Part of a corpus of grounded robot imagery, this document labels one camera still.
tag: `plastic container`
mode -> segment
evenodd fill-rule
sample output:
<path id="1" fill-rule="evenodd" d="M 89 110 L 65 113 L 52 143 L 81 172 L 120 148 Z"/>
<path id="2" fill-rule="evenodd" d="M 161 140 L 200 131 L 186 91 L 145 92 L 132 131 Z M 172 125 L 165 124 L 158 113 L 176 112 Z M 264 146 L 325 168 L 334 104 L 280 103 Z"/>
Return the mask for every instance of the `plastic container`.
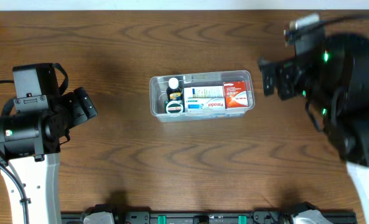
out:
<path id="1" fill-rule="evenodd" d="M 222 86 L 225 82 L 244 81 L 248 97 L 248 106 L 241 108 L 229 108 L 211 112 L 183 112 L 177 114 L 165 113 L 166 89 L 170 78 L 177 78 L 182 88 L 197 86 Z M 161 122 L 193 121 L 200 119 L 231 118 L 243 116 L 255 106 L 251 75 L 246 70 L 227 72 L 207 72 L 185 75 L 167 75 L 152 77 L 149 81 L 149 101 L 151 113 Z"/>

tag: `red and white box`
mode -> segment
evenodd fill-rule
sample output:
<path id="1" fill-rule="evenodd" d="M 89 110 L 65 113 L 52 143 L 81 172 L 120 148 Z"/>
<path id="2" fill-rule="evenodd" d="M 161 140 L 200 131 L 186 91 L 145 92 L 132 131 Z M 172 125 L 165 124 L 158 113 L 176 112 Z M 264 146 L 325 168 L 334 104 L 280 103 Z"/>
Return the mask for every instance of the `red and white box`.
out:
<path id="1" fill-rule="evenodd" d="M 226 98 L 226 108 L 248 106 L 248 94 L 244 81 L 223 83 Z"/>

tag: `green strip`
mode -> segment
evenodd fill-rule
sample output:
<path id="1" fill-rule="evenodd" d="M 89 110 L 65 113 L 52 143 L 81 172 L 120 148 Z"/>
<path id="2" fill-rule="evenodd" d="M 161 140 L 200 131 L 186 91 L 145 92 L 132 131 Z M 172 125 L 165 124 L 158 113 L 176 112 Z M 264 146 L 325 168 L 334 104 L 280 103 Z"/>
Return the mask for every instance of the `green strip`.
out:
<path id="1" fill-rule="evenodd" d="M 158 224 L 166 224 L 166 216 L 159 215 L 158 216 Z"/>
<path id="2" fill-rule="evenodd" d="M 239 215 L 238 216 L 238 224 L 246 224 L 246 216 Z"/>

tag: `dark glass bottle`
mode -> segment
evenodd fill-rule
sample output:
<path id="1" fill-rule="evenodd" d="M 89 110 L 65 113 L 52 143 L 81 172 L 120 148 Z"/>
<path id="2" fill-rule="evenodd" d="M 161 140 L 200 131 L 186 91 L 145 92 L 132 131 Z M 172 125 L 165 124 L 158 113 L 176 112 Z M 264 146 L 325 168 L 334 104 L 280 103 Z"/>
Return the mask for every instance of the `dark glass bottle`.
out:
<path id="1" fill-rule="evenodd" d="M 183 89 L 179 86 L 179 81 L 176 78 L 170 78 L 169 87 L 166 90 L 167 100 L 181 100 Z"/>

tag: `wood grain surface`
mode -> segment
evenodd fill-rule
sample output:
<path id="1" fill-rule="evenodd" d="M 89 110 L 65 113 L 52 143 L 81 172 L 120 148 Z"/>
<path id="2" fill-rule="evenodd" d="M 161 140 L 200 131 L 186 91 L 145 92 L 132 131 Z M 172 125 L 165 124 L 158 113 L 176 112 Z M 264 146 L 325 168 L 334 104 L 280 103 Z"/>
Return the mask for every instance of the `wood grain surface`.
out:
<path id="1" fill-rule="evenodd" d="M 99 112 L 62 146 L 61 210 L 105 202 L 155 211 L 251 210 L 308 201 L 354 210 L 364 223 L 344 163 L 315 131 L 304 100 L 263 95 L 257 59 L 291 57 L 283 28 L 309 13 L 0 12 L 0 79 L 12 79 L 15 65 L 59 62 L 68 90 L 85 87 Z M 328 28 L 338 31 L 369 36 L 369 21 Z M 243 118 L 160 123 L 151 115 L 151 77 L 224 70 L 251 73 L 256 106 Z M 12 96 L 12 84 L 0 85 L 0 112 Z M 1 175 L 0 223 L 11 223 Z"/>

